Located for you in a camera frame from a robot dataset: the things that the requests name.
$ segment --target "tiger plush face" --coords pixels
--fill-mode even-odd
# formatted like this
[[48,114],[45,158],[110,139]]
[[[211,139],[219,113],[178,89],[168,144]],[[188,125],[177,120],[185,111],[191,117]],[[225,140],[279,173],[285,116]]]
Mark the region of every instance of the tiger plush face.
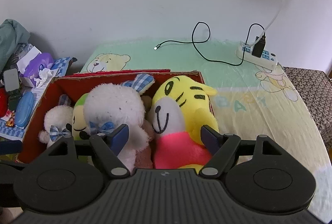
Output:
[[[152,105],[165,96],[175,100],[184,116],[186,131],[191,134],[197,127],[195,123],[197,112],[203,111],[210,114],[209,96],[216,94],[217,91],[214,88],[198,83],[187,76],[175,76],[159,87],[152,99]],[[200,137],[193,140],[201,143]]]
[[178,103],[182,112],[193,106],[209,108],[209,95],[216,94],[217,91],[214,88],[198,83],[187,76],[175,76],[160,86],[152,99],[152,104],[168,96]]
[[152,105],[147,118],[155,132],[155,139],[186,130],[182,111],[170,97],[162,97]]

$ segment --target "purple tissue package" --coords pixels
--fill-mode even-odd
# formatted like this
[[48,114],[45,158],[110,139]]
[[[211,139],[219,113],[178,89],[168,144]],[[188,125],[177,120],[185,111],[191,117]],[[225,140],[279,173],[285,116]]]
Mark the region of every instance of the purple tissue package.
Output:
[[32,59],[27,67],[25,68],[24,74],[21,76],[22,82],[30,87],[36,87],[36,82],[34,78],[39,78],[39,71],[44,68],[51,69],[54,64],[54,60],[49,53],[38,54],[34,59]]

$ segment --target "pink plush shirt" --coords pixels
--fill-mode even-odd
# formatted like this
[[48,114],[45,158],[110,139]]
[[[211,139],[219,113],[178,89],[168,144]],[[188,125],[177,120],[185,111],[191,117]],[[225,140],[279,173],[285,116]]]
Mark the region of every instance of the pink plush shirt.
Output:
[[177,132],[156,140],[153,164],[156,169],[177,169],[189,164],[204,166],[211,158],[210,152],[195,143],[188,132]]

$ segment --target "stuffed animal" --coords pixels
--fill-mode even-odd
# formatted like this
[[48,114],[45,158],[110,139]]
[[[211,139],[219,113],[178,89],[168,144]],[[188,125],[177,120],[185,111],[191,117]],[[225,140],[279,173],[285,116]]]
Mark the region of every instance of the stuffed animal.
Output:
[[149,139],[142,129],[145,110],[139,92],[145,92],[153,82],[151,75],[142,73],[121,85],[101,84],[91,90],[83,105],[91,135],[111,133],[121,124],[128,125],[128,142],[117,157],[130,172],[134,168],[136,151],[144,150]]
[[75,140],[88,140],[90,137],[90,128],[83,115],[83,105],[87,96],[88,93],[82,95],[74,106],[71,132]]
[[215,131],[219,132],[218,123],[210,112],[209,96],[214,96],[217,91],[198,83],[187,76],[175,76],[164,82],[152,99],[152,106],[162,97],[170,97],[180,107],[184,122],[185,131],[191,139],[203,145],[200,139],[200,129],[203,125],[209,125]]
[[210,152],[193,141],[178,103],[162,97],[152,106],[148,121],[155,131],[156,148],[153,164],[156,169],[194,168],[199,170],[211,159]]
[[39,132],[39,141],[50,147],[63,136],[71,136],[67,124],[71,123],[73,108],[66,105],[55,106],[50,109],[44,118],[44,128]]
[[[144,120],[142,129],[148,135],[148,141],[152,141],[154,139],[154,130],[152,125],[147,120]],[[153,169],[153,163],[151,160],[151,147],[147,146],[142,151],[136,151],[136,158],[135,158],[135,168],[138,169]]]

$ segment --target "power strip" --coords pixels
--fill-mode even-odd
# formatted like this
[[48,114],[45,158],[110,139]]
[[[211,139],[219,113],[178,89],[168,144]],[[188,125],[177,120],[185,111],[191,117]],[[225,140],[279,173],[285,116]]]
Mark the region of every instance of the power strip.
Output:
[[238,49],[236,49],[236,55],[240,59],[242,59],[244,48],[245,48],[245,53],[244,53],[245,61],[248,61],[255,65],[262,66],[268,70],[274,70],[276,68],[278,60],[277,60],[277,57],[275,54],[272,54],[272,53],[264,50],[262,53],[262,56],[260,58],[253,56],[251,53],[252,53],[254,46],[245,47],[244,42],[242,42],[242,41],[240,42]]

